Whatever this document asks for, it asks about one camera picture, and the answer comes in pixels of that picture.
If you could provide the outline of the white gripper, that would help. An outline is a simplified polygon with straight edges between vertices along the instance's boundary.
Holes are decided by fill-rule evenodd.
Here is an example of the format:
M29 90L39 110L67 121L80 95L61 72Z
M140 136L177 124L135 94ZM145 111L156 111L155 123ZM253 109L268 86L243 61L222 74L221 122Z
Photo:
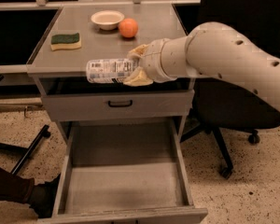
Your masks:
M123 84L130 87L140 87L151 85L154 82L163 83L173 81L173 77L169 77L161 66L161 51L167 38L154 40L151 43L142 44L127 54L129 59L141 59L140 66L137 67L127 78L123 80Z

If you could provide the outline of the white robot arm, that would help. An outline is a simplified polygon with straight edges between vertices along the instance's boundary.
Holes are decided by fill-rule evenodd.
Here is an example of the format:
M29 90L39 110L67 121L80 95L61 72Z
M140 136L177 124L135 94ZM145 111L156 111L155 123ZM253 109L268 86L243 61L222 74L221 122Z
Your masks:
M280 112L280 58L223 23L206 22L187 36L154 40L128 57L136 59L138 67L124 79L125 85L212 77L255 93Z

